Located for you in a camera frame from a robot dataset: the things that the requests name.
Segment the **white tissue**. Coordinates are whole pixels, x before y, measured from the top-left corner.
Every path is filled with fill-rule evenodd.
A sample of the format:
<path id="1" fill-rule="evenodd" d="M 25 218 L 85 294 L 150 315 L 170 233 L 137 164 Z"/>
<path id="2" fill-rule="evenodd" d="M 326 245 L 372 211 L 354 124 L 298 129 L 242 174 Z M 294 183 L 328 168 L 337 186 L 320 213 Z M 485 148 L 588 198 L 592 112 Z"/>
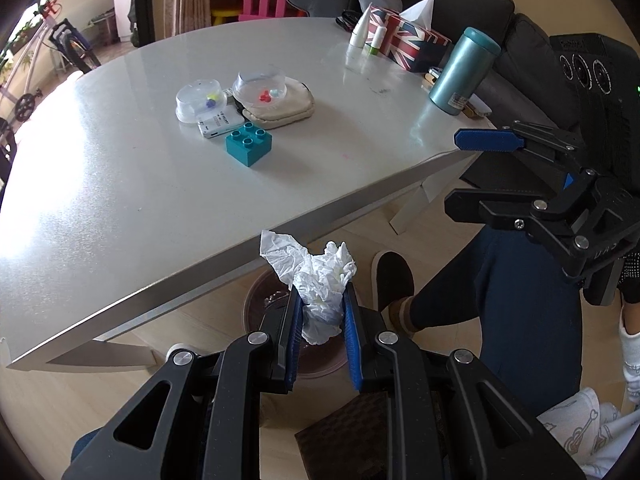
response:
<path id="1" fill-rule="evenodd" d="M 262 230 L 259 255 L 303 301 L 302 336 L 307 344 L 320 346 L 341 333 L 343 294 L 357 273 L 345 243 L 330 240 L 322 254 L 314 255 L 292 235 Z"/>

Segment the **beige fabric pouch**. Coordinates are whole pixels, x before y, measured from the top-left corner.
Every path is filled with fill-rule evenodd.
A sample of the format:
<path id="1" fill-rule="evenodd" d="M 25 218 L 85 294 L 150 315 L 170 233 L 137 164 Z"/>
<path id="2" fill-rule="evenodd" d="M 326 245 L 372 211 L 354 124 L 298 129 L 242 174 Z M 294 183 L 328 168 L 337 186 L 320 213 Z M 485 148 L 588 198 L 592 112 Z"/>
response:
<path id="1" fill-rule="evenodd" d="M 243 117 L 259 128 L 273 130 L 293 122 L 301 122 L 314 114 L 316 102 L 309 88 L 301 81 L 285 78 L 286 95 L 265 107 L 246 106 Z"/>

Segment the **teal toy brick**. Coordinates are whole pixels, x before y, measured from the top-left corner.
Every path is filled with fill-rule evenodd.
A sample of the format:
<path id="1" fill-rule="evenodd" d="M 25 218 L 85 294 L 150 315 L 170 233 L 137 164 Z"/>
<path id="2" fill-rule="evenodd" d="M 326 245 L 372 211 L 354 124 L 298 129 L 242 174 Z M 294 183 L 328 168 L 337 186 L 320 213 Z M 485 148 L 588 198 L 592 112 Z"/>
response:
<path id="1" fill-rule="evenodd" d="M 272 135 L 265 129 L 244 122 L 226 136 L 226 151 L 245 167 L 267 155 L 272 148 Z"/>

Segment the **white power bank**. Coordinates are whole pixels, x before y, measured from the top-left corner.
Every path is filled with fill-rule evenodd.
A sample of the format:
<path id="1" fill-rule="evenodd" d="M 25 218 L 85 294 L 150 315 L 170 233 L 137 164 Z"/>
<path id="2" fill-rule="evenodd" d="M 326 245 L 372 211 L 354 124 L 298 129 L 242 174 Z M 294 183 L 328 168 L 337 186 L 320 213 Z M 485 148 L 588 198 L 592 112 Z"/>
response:
<path id="1" fill-rule="evenodd" d="M 212 118 L 198 122 L 198 130 L 205 139 L 213 139 L 241 127 L 244 122 L 245 117 L 234 107 L 228 106 Z"/>

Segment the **teal thermos bottle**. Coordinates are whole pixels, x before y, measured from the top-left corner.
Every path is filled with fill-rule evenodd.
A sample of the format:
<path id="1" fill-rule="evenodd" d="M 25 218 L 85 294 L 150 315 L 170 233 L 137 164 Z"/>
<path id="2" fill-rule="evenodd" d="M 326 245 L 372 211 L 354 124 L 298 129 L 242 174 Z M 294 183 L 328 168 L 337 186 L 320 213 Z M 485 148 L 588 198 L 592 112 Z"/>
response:
<path id="1" fill-rule="evenodd" d="M 495 40 L 467 27 L 428 94 L 432 103 L 451 116 L 459 115 L 500 53 Z"/>

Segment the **person leg blue jeans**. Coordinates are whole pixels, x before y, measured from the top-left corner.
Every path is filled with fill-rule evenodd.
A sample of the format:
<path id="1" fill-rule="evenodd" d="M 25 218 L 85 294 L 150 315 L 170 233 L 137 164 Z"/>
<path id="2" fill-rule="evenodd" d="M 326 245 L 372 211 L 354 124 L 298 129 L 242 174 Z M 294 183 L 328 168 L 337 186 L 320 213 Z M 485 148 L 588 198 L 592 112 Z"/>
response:
<path id="1" fill-rule="evenodd" d="M 480 320 L 480 359 L 532 414 L 578 393 L 579 285 L 522 232 L 485 226 L 402 307 L 410 333 Z"/>

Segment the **union jack tissue box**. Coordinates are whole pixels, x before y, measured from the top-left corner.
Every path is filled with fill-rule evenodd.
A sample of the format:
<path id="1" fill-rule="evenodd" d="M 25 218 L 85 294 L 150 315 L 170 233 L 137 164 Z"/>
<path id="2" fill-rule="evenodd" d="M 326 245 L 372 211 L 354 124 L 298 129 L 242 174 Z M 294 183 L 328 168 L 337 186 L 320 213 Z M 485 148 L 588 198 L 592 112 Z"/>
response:
<path id="1" fill-rule="evenodd" d="M 378 54 L 411 73 L 426 73 L 437 66 L 451 47 L 451 40 L 431 29 L 435 0 L 421 0 L 400 13 L 371 6 L 369 30 L 386 26 Z"/>

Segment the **black slipper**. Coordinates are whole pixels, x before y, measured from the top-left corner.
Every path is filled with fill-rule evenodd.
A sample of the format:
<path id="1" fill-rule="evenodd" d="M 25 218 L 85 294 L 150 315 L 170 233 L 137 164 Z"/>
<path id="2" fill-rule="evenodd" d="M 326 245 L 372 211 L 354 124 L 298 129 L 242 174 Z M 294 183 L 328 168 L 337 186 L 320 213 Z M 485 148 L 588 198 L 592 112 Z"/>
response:
<path id="1" fill-rule="evenodd" d="M 402 255 L 391 250 L 378 252 L 372 261 L 371 283 L 375 309 L 385 326 L 398 334 L 412 336 L 410 304 L 414 296 L 413 275 Z"/>

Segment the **white green-capped tube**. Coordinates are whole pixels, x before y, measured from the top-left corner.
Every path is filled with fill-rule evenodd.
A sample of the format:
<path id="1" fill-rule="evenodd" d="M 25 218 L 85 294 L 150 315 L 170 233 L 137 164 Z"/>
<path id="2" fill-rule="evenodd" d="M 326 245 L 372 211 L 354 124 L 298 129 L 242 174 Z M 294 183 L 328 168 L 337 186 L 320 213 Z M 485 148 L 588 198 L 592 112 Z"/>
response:
<path id="1" fill-rule="evenodd" d="M 376 26 L 368 31 L 366 43 L 363 50 L 366 55 L 378 55 L 382 48 L 385 36 L 387 32 L 386 26 Z"/>

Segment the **white tube bottle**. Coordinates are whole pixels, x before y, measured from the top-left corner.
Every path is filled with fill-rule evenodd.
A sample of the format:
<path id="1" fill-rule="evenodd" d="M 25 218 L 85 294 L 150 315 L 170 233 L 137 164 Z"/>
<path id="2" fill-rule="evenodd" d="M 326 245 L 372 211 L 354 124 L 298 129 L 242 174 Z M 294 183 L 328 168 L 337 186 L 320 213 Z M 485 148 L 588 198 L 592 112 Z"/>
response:
<path id="1" fill-rule="evenodd" d="M 367 41 L 369 33 L 369 20 L 371 15 L 371 5 L 368 4 L 356 23 L 352 34 L 349 37 L 349 45 L 354 48 L 362 49 Z"/>

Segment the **clear bowl red blue toys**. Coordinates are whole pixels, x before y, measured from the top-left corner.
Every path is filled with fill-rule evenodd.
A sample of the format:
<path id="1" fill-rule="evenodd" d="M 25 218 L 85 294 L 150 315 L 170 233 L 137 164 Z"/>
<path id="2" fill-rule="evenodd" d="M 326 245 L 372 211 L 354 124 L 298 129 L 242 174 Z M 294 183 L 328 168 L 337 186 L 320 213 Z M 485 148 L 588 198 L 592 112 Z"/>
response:
<path id="1" fill-rule="evenodd" d="M 231 91 L 233 97 L 245 108 L 276 105 L 288 92 L 284 71 L 273 65 L 254 72 L 239 72 Z"/>

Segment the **white table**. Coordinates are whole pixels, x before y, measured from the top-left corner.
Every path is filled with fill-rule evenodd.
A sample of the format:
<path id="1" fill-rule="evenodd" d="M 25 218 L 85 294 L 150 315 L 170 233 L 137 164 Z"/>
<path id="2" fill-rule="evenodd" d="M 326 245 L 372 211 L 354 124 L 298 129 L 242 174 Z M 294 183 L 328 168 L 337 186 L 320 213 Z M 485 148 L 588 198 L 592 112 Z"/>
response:
<path id="1" fill-rule="evenodd" d="M 252 166 L 178 121 L 176 94 L 277 66 L 311 118 Z M 310 242 L 405 192 L 436 190 L 471 125 L 419 75 L 349 47 L 328 18 L 272 18 L 154 42 L 67 81 L 18 133 L 1 207 L 1 361 L 14 370 L 143 368 L 114 338 L 259 266 L 260 233 Z"/>

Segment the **clear bowl purple yellow toys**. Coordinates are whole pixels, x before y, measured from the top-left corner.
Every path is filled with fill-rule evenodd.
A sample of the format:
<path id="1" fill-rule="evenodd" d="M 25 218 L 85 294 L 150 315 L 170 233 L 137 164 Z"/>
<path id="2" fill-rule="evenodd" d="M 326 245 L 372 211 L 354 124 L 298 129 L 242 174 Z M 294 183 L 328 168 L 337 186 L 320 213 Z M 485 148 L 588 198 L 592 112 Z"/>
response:
<path id="1" fill-rule="evenodd" d="M 217 79 L 198 79 L 176 94 L 175 114 L 179 122 L 196 124 L 213 118 L 227 105 L 227 96 Z"/>

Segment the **white bicycle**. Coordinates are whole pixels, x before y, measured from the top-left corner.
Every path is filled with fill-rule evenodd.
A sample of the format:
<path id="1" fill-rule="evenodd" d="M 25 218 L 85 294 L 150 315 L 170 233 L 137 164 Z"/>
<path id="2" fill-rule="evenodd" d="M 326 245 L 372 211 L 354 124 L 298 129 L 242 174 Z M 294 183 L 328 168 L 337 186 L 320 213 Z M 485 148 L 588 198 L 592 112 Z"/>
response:
<path id="1" fill-rule="evenodd" d="M 1 51 L 1 69 L 9 71 L 1 81 L 1 101 L 13 104 L 8 118 L 1 118 L 1 156 L 12 162 L 17 151 L 14 125 L 21 125 L 32 117 L 38 100 L 43 98 L 40 88 L 32 85 L 36 63 L 43 46 L 56 52 L 63 63 L 74 66 L 81 73 L 89 73 L 101 66 L 89 40 L 67 18 L 58 18 L 62 4 L 58 0 L 42 0 L 36 4 L 34 18 L 39 22 L 34 33 L 21 47 L 17 58 L 9 58 L 11 48 L 24 32 L 30 29 L 27 22 Z"/>

